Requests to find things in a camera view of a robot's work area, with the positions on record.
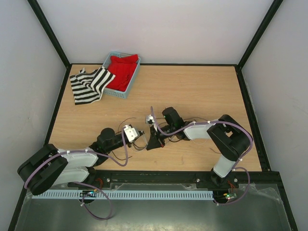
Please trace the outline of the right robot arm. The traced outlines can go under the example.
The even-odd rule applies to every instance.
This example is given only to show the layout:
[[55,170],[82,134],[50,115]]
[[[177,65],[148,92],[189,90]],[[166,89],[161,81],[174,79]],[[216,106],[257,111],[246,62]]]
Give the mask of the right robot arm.
[[161,127],[154,110],[145,119],[150,126],[150,138],[146,150],[163,148],[165,140],[173,136],[178,140],[211,140],[220,152],[220,158],[210,171],[210,181],[215,187],[223,186],[236,165],[253,147],[252,135],[231,116],[222,115],[214,121],[185,121],[173,107],[162,112],[166,125]]

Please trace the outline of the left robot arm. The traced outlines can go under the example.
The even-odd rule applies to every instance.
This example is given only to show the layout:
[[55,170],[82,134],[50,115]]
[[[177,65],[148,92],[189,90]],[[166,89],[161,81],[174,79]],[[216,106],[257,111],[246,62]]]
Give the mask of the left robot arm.
[[103,129],[97,140],[82,150],[57,149],[53,144],[46,144],[22,163],[17,173],[33,195],[75,181],[89,187],[96,181],[94,167],[109,159],[114,150],[131,147],[143,134],[144,131],[125,125],[118,133],[112,128]]

